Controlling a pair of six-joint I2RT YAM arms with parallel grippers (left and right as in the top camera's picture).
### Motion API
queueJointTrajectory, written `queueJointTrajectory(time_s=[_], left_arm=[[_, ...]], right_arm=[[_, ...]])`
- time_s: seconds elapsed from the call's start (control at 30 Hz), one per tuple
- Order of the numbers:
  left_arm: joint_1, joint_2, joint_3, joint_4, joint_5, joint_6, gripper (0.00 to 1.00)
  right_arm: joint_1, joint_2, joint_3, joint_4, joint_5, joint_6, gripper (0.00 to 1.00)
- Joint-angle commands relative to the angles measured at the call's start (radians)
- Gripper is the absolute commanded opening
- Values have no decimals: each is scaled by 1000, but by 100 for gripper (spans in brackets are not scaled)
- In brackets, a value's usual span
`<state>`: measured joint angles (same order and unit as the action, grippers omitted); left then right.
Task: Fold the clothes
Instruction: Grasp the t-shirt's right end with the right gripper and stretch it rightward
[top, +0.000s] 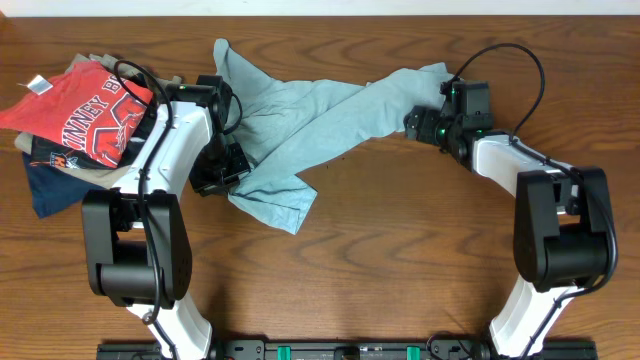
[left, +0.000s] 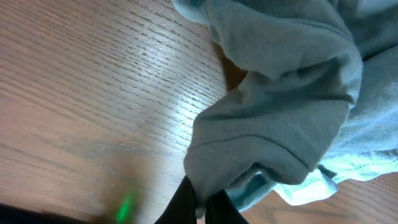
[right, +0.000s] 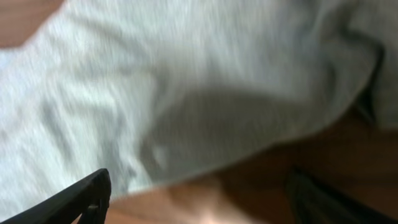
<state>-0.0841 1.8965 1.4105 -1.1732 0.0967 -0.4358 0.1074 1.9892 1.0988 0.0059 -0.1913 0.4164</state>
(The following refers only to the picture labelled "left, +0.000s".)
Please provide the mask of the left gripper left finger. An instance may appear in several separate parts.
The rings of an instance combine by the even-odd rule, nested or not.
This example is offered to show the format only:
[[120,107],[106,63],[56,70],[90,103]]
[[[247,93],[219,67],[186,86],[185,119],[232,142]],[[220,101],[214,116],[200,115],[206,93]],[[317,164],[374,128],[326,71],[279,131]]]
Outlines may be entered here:
[[196,224],[195,207],[195,192],[185,176],[167,208],[154,224]]

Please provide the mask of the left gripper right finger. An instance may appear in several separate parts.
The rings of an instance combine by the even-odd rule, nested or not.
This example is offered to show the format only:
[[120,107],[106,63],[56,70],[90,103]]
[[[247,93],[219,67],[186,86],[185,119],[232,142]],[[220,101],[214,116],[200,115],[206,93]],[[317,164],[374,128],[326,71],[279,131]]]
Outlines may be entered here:
[[220,190],[207,200],[205,223],[249,224],[233,205],[225,190]]

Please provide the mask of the light blue t-shirt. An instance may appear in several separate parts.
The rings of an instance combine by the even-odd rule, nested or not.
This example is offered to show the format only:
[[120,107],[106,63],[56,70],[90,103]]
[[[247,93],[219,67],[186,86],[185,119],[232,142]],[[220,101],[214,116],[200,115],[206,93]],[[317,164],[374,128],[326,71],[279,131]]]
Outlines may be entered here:
[[291,205],[397,170],[397,2],[175,1],[244,80],[194,120],[184,169],[198,208]]

